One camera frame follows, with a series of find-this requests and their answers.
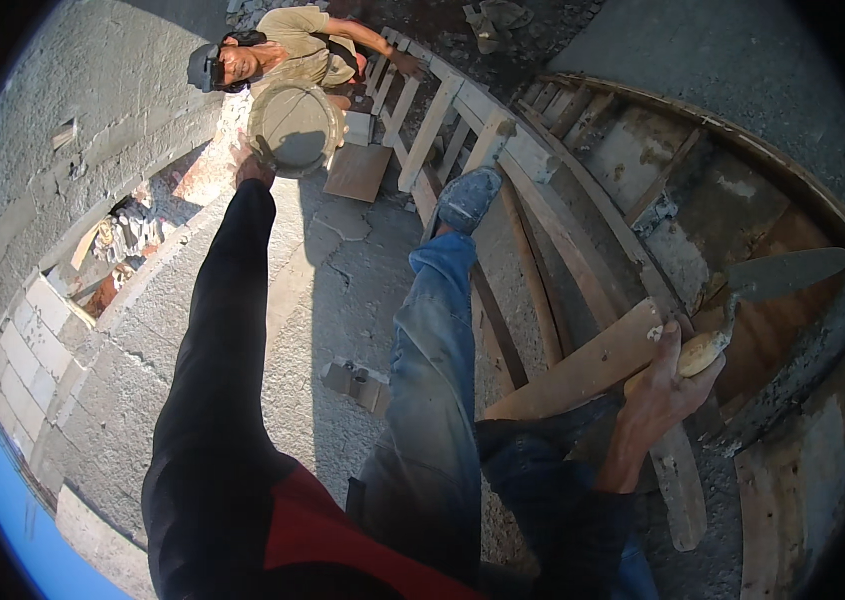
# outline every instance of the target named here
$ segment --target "foot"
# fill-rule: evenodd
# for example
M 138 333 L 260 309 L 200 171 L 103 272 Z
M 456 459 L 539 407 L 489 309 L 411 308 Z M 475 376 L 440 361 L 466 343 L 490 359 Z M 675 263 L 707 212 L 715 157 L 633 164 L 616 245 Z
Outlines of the foot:
M 474 426 L 479 461 L 486 462 L 513 438 L 529 435 L 546 440 L 566 456 L 583 437 L 583 433 L 603 415 L 620 407 L 617 395 L 603 394 L 567 413 L 546 418 L 511 420 L 505 418 L 479 420 Z
M 454 178 L 442 188 L 429 226 L 422 235 L 422 243 L 429 242 L 441 226 L 472 235 L 501 187 L 502 175 L 493 167 L 478 167 Z

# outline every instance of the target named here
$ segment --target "cinder block wall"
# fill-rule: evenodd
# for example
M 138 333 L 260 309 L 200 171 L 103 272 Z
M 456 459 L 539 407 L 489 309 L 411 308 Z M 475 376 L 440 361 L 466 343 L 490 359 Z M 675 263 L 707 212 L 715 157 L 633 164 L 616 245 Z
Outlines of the cinder block wall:
M 67 0 L 0 92 L 0 329 L 37 268 L 62 259 L 143 177 L 213 136 L 221 98 L 187 85 L 200 36 L 114 0 Z M 53 150 L 72 120 L 73 141 Z

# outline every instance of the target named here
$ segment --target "black sleeve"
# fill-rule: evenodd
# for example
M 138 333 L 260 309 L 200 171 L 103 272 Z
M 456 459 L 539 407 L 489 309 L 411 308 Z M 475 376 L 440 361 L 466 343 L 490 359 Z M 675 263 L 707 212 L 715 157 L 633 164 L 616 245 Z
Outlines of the black sleeve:
M 533 583 L 533 597 L 609 598 L 635 502 L 633 493 L 583 494 Z

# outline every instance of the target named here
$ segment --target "blue jeans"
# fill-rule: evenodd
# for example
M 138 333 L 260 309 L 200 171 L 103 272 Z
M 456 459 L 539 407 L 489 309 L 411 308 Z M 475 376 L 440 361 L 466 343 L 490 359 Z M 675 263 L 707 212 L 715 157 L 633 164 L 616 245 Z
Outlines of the blue jeans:
M 458 232 L 409 254 L 416 280 L 393 318 L 388 428 L 363 464 L 358 501 L 347 501 L 347 511 L 382 544 L 466 584 L 480 587 L 482 571 L 486 589 L 487 575 L 499 578 L 501 570 L 481 569 L 479 561 L 469 283 L 476 260 L 473 238 Z M 553 532 L 573 508 L 573 498 L 593 485 L 593 471 L 582 462 L 564 461 L 547 441 L 526 435 L 509 440 L 482 469 L 544 565 Z M 354 493 L 351 487 L 350 499 Z M 514 595 L 529 591 L 525 580 L 506 587 Z M 623 551 L 612 595 L 658 597 L 634 535 Z

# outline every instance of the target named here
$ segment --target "cement bucket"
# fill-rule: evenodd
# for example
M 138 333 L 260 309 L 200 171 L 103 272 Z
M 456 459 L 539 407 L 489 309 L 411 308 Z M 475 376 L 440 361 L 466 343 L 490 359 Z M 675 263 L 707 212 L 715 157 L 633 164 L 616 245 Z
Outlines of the cement bucket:
M 275 157 L 275 174 L 298 179 L 327 164 L 343 138 L 345 116 L 319 85 L 305 79 L 275 81 L 252 103 L 247 134 Z

